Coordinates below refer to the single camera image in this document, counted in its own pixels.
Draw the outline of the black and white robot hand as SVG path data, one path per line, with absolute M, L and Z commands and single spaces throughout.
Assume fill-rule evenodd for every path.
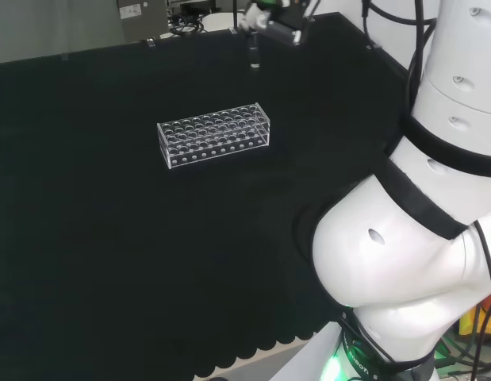
M 292 46 L 299 45 L 309 27 L 311 1 L 249 1 L 238 16 L 239 31 L 260 34 Z

